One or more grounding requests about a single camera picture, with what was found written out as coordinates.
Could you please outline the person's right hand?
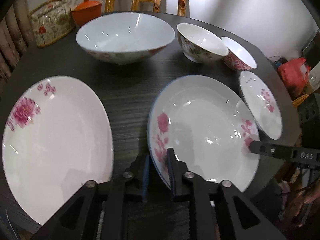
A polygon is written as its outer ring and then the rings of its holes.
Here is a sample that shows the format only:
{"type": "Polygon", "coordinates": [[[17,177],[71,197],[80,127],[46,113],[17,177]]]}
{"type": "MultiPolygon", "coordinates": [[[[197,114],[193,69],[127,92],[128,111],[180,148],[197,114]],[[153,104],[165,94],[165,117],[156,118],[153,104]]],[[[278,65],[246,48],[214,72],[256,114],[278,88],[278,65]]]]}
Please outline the person's right hand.
{"type": "Polygon", "coordinates": [[[319,180],[312,187],[310,191],[304,194],[298,194],[290,203],[289,203],[289,214],[293,217],[297,216],[304,204],[310,204],[316,199],[319,198],[319,180]]]}

